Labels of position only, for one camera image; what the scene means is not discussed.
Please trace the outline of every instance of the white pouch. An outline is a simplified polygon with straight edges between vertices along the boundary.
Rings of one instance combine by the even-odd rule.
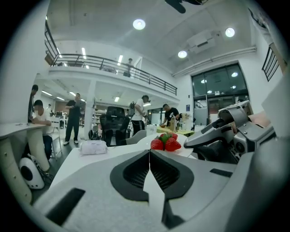
[[[105,154],[108,151],[108,147],[105,141],[101,140],[87,140],[81,144],[80,152],[82,155],[97,155]]]

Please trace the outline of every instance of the person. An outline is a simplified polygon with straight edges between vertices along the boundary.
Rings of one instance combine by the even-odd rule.
[[[164,120],[163,120],[162,124],[165,124],[165,122],[167,121],[166,126],[169,126],[169,123],[170,123],[170,120],[171,120],[171,117],[170,117],[171,113],[173,113],[173,115],[175,116],[176,120],[179,119],[179,112],[178,112],[178,110],[176,108],[170,107],[169,105],[164,104],[163,105],[163,110],[165,111],[165,117],[164,117]]]
[[[132,116],[131,122],[133,125],[133,136],[141,130],[145,130],[144,122],[142,121],[142,117],[147,117],[145,113],[143,113],[144,103],[148,103],[149,97],[144,95],[142,98],[138,99],[135,104],[135,113]]]
[[[65,109],[69,110],[69,115],[68,115],[68,124],[67,124],[67,130],[65,132],[65,140],[64,140],[63,145],[69,144],[69,139],[71,137],[72,129],[74,130],[73,142],[75,144],[78,144],[77,135],[78,135],[80,116],[81,116],[81,108],[80,106],[75,106],[75,105],[76,103],[78,104],[81,103],[80,99],[81,99],[81,95],[77,93],[74,97],[74,100],[70,100],[65,106]]]
[[[132,67],[134,67],[134,66],[132,65],[132,61],[133,61],[133,60],[132,60],[131,58],[129,58],[129,62],[126,64],[128,70],[127,70],[127,71],[124,71],[123,76],[125,76],[125,77],[130,77],[130,76],[131,76],[131,74],[130,74],[130,70],[131,70]]]
[[[29,97],[29,104],[28,104],[28,122],[32,122],[31,119],[32,117],[32,113],[34,112],[33,110],[33,100],[34,100],[34,96],[38,91],[38,85],[33,85],[32,89],[31,89],[31,93],[30,93],[30,97]]]
[[[45,110],[47,110],[48,112],[50,112],[50,111],[51,111],[50,107],[51,107],[51,105],[50,105],[50,104],[48,104],[48,107],[46,107],[46,109],[45,109]]]
[[[31,121],[34,124],[46,125],[42,130],[42,138],[43,138],[44,151],[46,154],[46,158],[49,160],[51,152],[52,152],[51,146],[53,142],[53,139],[51,137],[53,128],[51,126],[51,119],[50,119],[49,111],[44,110],[44,105],[41,100],[35,101],[34,109],[35,109],[35,112],[37,112],[37,115],[35,115],[35,118],[33,118]]]

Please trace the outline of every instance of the ceiling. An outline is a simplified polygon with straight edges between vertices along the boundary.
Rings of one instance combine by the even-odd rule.
[[[51,0],[47,17],[56,42],[93,41],[128,49],[172,73],[251,46],[248,12],[240,0],[183,5],[185,14],[178,13],[164,0]],[[141,31],[134,29],[135,19],[143,19],[146,27]],[[232,38],[224,35],[228,27],[236,31]],[[203,51],[193,48],[193,43],[188,42],[193,36],[207,37],[210,46]],[[188,51],[187,58],[177,56],[180,50]]]
[[[56,97],[60,97],[66,101],[73,100],[74,96],[69,92],[74,92],[79,93],[81,95],[81,99],[86,101],[90,80],[77,78],[63,78],[57,80],[37,79],[35,84],[41,86],[43,84],[42,90],[52,94],[51,98],[56,99]],[[141,98],[145,94],[145,92],[103,82],[98,82],[95,90],[95,98],[98,105],[116,105],[122,107],[128,107],[131,102],[136,102],[138,98]],[[115,97],[120,98],[118,102],[114,101]],[[149,98],[151,100],[151,106],[149,106],[148,109],[162,107],[165,103],[172,103],[157,96],[149,95]]]

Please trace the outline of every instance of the person in black outfit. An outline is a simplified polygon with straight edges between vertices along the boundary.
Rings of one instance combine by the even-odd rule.
[[[67,130],[65,132],[65,141],[63,145],[69,144],[69,139],[71,137],[72,129],[74,130],[73,142],[75,144],[78,144],[77,135],[78,135],[80,116],[81,116],[81,109],[79,106],[75,106],[75,105],[76,103],[80,102],[80,99],[81,99],[81,95],[77,93],[74,97],[74,100],[69,101],[67,105],[65,106],[66,109],[69,109],[69,115],[68,115]]]
[[[28,104],[28,122],[32,122],[32,113],[33,113],[33,99],[35,94],[38,91],[38,85],[33,85],[30,93],[29,104]]]
[[[177,110],[176,108],[174,108],[174,107],[170,107],[169,105],[164,104],[164,105],[163,105],[163,110],[166,111],[166,112],[165,112],[165,118],[164,118],[162,124],[164,124],[164,123],[167,121],[166,126],[169,126],[169,123],[170,123],[170,120],[171,120],[171,117],[170,117],[170,114],[171,114],[171,113],[174,114],[176,120],[179,119],[179,112],[178,112],[178,110]]]

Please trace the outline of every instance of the black hair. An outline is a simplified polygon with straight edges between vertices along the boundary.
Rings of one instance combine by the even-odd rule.
[[[38,85],[33,85],[31,90],[36,90],[36,91],[38,91]]]
[[[42,103],[42,101],[41,100],[36,100],[35,102],[34,102],[34,106],[44,106],[44,104]]]

